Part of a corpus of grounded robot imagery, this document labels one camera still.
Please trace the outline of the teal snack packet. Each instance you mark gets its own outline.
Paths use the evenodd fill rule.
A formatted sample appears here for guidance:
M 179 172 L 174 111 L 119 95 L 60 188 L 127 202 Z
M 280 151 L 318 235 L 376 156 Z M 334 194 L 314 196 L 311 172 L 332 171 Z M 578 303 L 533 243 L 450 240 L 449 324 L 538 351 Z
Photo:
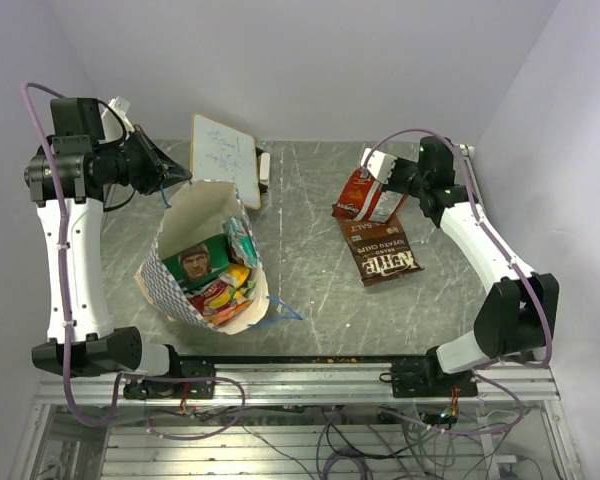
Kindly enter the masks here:
M 241 219 L 230 217 L 223 224 L 232 258 L 240 265 L 250 269 L 258 266 L 256 250 L 251 237 Z

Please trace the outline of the red yellow chips bag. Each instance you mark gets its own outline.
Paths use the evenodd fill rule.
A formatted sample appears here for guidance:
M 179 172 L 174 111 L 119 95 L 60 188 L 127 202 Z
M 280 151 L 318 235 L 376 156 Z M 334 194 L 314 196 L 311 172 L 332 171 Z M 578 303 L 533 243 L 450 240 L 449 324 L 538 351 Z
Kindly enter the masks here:
M 239 289 L 221 280 L 214 280 L 196 291 L 186 292 L 185 297 L 214 326 L 229 321 L 252 303 Z

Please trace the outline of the red doritos chips bag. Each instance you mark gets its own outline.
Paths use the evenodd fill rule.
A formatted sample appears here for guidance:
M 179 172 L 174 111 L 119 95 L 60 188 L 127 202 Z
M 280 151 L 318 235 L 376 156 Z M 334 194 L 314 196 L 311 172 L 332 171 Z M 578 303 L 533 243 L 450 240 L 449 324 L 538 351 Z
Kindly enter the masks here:
M 331 215 L 354 221 L 387 223 L 407 199 L 400 194 L 382 189 L 383 184 L 361 167 L 349 177 L 338 200 L 332 205 Z

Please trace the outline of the brown sea salt chips bag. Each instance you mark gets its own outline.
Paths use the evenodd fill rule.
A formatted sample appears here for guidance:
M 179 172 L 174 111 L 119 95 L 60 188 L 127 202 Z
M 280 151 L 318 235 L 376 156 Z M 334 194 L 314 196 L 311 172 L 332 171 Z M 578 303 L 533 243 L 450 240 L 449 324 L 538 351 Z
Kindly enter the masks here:
M 365 287 L 422 270 L 396 216 L 386 223 L 337 221 Z

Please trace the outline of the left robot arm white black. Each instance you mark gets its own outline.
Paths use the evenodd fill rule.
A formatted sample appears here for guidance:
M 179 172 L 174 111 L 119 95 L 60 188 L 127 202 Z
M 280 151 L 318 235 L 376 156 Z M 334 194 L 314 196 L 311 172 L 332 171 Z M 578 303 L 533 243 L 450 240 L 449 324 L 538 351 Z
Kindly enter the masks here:
M 158 395 L 172 397 L 184 383 L 175 350 L 146 342 L 134 326 L 113 324 L 101 274 L 101 223 L 107 187 L 151 195 L 191 174 L 128 120 L 128 108 L 120 97 L 50 103 L 55 131 L 46 145 L 54 159 L 39 151 L 24 171 L 45 234 L 51 288 L 47 339 L 31 357 L 35 367 L 57 375 L 147 374 Z

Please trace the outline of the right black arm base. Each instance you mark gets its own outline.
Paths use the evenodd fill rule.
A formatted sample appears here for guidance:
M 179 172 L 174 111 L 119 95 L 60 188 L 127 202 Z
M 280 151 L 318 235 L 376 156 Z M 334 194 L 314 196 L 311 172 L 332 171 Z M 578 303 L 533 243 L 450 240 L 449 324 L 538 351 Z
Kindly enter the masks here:
M 379 375 L 382 383 L 389 384 L 395 398 L 450 398 L 476 397 L 478 388 L 471 371 L 446 374 L 432 355 L 409 355 L 391 362 L 388 371 Z

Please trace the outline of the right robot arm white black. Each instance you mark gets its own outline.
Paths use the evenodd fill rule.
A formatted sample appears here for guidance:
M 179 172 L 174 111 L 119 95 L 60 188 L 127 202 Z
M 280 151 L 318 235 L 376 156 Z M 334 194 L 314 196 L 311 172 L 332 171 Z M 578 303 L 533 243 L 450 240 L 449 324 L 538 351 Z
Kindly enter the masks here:
M 532 368 L 548 366 L 553 354 L 559 283 L 521 260 L 489 222 L 471 182 L 455 181 L 460 151 L 446 138 L 421 139 L 416 161 L 388 156 L 375 173 L 384 189 L 419 201 L 423 215 L 461 250 L 486 297 L 472 329 L 435 348 L 437 362 L 420 373 L 430 394 L 445 394 L 456 373 L 498 359 Z

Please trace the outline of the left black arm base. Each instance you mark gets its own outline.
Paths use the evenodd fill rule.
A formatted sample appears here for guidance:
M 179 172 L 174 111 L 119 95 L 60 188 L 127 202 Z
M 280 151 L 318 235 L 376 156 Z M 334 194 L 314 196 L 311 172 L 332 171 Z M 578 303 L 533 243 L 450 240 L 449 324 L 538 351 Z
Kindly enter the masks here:
M 157 379 L 128 380 L 126 400 L 211 399 L 216 382 L 214 364 L 203 357 L 184 356 L 172 360 L 167 374 Z

